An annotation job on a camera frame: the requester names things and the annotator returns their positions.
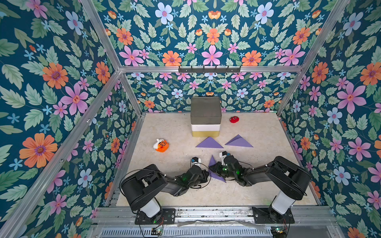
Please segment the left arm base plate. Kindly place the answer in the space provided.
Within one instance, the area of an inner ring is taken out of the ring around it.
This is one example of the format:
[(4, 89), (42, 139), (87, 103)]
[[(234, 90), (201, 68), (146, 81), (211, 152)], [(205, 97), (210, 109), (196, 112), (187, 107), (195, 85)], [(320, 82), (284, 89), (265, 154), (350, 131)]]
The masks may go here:
[(143, 211), (138, 211), (135, 225), (171, 225), (175, 223), (176, 209), (164, 208), (149, 218)]

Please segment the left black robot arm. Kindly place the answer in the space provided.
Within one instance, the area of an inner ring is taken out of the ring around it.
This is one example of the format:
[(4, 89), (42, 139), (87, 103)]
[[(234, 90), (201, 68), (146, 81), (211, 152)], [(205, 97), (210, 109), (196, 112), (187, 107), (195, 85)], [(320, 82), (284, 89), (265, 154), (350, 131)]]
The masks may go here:
[(148, 218), (157, 218), (162, 214), (162, 207), (156, 196), (163, 192), (179, 197), (190, 189), (201, 189), (210, 181), (210, 172), (197, 165), (187, 172), (169, 177), (161, 172), (155, 164), (143, 169), (129, 172), (120, 184), (120, 191), (127, 199), (134, 212), (142, 212)]

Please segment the purple paper square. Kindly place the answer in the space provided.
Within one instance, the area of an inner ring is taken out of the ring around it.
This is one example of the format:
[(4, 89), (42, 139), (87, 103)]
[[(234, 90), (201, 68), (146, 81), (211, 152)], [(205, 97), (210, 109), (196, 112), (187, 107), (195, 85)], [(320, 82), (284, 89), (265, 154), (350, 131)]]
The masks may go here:
[[(214, 159), (213, 156), (211, 156), (211, 159), (209, 161), (209, 165), (208, 166), (211, 167), (211, 166), (216, 165), (216, 164), (217, 164), (216, 160)], [(221, 177), (221, 176), (217, 175), (216, 173), (212, 172), (211, 169), (209, 169), (209, 172), (210, 172), (210, 176), (212, 178), (220, 180), (220, 181), (226, 183), (226, 180), (223, 177)]]
[(236, 135), (231, 140), (229, 140), (227, 143), (225, 143), (225, 145), (253, 148), (253, 146), (247, 140), (241, 137), (239, 134)]
[(223, 146), (220, 145), (214, 138), (207, 137), (196, 148), (213, 148), (213, 149), (222, 149)]

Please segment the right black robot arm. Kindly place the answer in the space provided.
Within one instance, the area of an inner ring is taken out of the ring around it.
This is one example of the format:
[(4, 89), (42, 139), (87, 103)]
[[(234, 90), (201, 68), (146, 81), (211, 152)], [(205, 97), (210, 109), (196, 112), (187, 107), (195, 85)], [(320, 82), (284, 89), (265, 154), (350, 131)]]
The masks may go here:
[(253, 186), (261, 182), (273, 182), (280, 190), (269, 207), (269, 213), (284, 215), (288, 209), (306, 195), (312, 179), (304, 168), (292, 163), (282, 156), (256, 168), (244, 168), (233, 155), (222, 152), (221, 162), (213, 162), (209, 169), (217, 176), (232, 178), (240, 186)]

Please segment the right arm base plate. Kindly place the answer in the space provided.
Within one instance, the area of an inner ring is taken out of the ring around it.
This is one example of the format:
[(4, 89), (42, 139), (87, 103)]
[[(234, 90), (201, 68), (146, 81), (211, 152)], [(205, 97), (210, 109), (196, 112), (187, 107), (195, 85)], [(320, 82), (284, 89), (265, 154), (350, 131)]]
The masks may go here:
[(252, 207), (256, 224), (294, 224), (295, 220), (290, 208), (285, 214), (276, 212), (270, 207)]

